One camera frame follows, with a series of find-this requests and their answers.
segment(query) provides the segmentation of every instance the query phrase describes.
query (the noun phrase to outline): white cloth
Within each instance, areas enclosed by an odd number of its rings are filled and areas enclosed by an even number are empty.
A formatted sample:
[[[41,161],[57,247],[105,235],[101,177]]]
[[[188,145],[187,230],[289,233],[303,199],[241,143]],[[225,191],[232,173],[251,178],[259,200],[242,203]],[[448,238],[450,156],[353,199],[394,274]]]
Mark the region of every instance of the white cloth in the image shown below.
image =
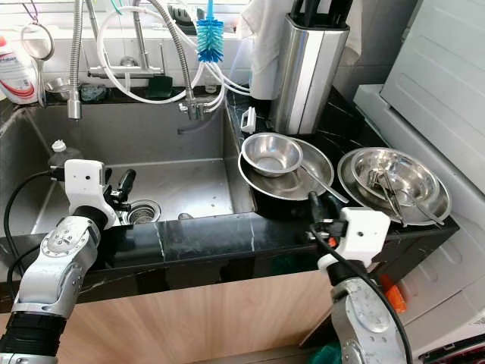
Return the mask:
[[[239,16],[239,38],[255,35],[251,60],[251,94],[256,99],[275,99],[274,80],[280,53],[281,29],[294,0],[252,0]],[[321,2],[318,11],[328,9],[330,0]],[[361,54],[362,0],[354,0],[347,17],[349,38],[342,64],[354,64]]]

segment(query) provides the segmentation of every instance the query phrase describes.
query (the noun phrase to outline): white appliance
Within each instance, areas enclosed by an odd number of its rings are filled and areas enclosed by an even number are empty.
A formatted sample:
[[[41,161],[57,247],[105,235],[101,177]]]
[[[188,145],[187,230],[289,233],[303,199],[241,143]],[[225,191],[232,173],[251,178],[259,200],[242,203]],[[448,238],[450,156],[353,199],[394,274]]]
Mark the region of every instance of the white appliance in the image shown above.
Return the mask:
[[[485,333],[485,0],[423,0],[384,85],[354,101],[452,196],[460,231],[400,282],[413,354]]]

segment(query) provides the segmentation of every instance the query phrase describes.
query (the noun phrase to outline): bottle cap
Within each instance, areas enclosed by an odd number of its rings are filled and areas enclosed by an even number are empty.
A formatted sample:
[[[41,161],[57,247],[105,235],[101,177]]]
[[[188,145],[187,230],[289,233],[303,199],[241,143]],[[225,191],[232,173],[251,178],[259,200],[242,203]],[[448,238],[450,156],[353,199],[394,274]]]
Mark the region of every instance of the bottle cap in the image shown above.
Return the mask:
[[[54,152],[63,152],[66,150],[66,143],[63,140],[56,140],[54,144],[52,144],[52,150]]]

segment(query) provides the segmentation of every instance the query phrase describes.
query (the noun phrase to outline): drain strainer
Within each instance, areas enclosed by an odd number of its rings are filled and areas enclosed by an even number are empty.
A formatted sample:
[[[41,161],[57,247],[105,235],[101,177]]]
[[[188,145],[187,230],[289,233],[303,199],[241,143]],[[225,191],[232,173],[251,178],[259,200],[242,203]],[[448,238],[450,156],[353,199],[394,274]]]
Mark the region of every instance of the drain strainer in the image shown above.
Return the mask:
[[[123,212],[121,219],[123,224],[135,225],[155,222],[160,218],[160,206],[150,199],[139,199],[131,203],[131,210]]]

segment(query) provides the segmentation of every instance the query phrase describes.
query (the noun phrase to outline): stainless steel sink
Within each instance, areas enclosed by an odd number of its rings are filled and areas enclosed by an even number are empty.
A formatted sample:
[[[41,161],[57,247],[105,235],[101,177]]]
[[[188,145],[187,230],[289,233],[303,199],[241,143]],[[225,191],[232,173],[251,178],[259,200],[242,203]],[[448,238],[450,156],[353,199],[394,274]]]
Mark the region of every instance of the stainless steel sink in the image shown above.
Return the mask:
[[[78,122],[67,120],[65,106],[28,108],[18,117],[23,120],[17,123],[29,124],[39,139],[39,150],[31,152],[42,157],[29,166],[31,173],[46,169],[48,147],[63,139],[85,158],[111,167],[112,185],[128,168],[134,169],[137,175],[129,201],[155,202],[161,209],[159,220],[175,220],[180,214],[201,218],[255,210],[251,191],[237,169],[239,144],[224,108],[202,124],[189,121],[176,105],[136,103],[84,105]],[[3,178],[8,178],[6,171]],[[43,183],[43,188],[37,187],[42,192],[36,193],[35,203],[24,199],[14,208],[14,234],[48,232],[67,214],[68,201],[60,185]],[[0,196],[3,206],[7,194],[2,191]]]

